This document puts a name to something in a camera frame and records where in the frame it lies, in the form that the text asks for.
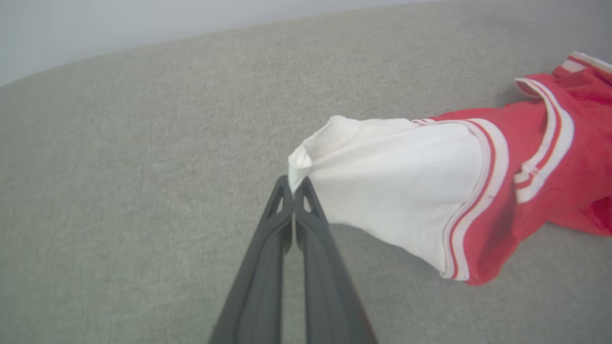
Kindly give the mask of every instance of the gray carpet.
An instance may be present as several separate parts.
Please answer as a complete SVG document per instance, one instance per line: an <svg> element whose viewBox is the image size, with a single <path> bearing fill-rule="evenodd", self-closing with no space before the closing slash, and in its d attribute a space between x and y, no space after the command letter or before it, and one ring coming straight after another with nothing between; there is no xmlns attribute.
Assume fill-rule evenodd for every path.
<svg viewBox="0 0 612 344"><path fill-rule="evenodd" d="M286 157L333 114L520 100L579 50L612 61L607 0L453 1L219 32L0 88L0 342L203 343ZM612 240L546 226L493 282L440 278L332 231L381 343L609 343ZM285 343L304 342L301 257Z"/></svg>

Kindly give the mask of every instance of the red shorts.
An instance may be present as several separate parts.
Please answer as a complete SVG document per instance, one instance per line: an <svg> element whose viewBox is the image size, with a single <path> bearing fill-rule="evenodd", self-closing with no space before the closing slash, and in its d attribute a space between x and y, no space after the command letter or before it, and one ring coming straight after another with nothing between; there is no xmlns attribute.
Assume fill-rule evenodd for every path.
<svg viewBox="0 0 612 344"><path fill-rule="evenodd" d="M451 232L448 277L470 284L494 278L547 221L612 235L612 65L573 53L515 82L534 100L415 120L461 122L484 147L487 180Z"/></svg>

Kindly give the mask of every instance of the clothing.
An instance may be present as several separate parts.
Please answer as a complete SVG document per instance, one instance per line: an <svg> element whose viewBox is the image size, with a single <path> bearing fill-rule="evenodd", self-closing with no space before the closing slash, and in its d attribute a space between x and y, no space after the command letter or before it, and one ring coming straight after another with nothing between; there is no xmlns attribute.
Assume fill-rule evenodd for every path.
<svg viewBox="0 0 612 344"><path fill-rule="evenodd" d="M333 142L330 137L324 143L315 134L292 157L303 155L308 145L328 147L325 154L315 156L306 174L326 213L332 214L330 222L367 224L366 231L424 258L449 279L486 283L497 276L518 244L546 221L611 236L612 65L573 53L551 75L529 75L515 82L532 101L413 121L418 127L396 125L399 132L390 134L386 143L378 136L360 143L339 135L345 143L338 149L327 144ZM451 130L448 125L459 127ZM458 134L460 127L465 130L463 136ZM421 139L393 146L393 135ZM433 144L435 139L451 154ZM410 163L390 172L392 163L371 160L370 171L364 173L362 161L345 178L342 170L351 165L346 152L360 155L362 149L370 157L384 155L386 150L401 151L394 159ZM335 160L336 156L344 157L348 165ZM299 162L292 157L289 177L299 180L306 174L296 172ZM353 186L363 183L375 189L373 175L380 180L379 186L385 186L375 200L374 193L360 193L367 188ZM393 178L381 182L387 175ZM454 184L462 184L463 189ZM414 189L418 196L408 195ZM428 201L420 203L422 196ZM400 207L385 212L397 200ZM338 212L344 201L350 209ZM440 211L442 204L446 207ZM356 220L351 220L351 210L359 213ZM412 226L414 219L424 220ZM390 230L385 222L394 227Z"/></svg>

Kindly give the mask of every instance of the white fabric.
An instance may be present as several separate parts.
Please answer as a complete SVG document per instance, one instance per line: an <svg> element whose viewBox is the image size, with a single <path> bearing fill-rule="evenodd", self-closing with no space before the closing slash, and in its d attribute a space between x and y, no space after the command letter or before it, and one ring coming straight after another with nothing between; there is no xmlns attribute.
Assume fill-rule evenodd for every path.
<svg viewBox="0 0 612 344"><path fill-rule="evenodd" d="M579 53L577 51L574 51L571 56L577 60L586 62L598 69L604 70L606 72L612 72L612 64L609 64L606 61L594 58L584 53Z"/></svg>
<svg viewBox="0 0 612 344"><path fill-rule="evenodd" d="M445 227L482 164L478 138L461 124L334 116L289 156L289 183L295 191L309 176L330 223L361 228L444 273Z"/></svg>

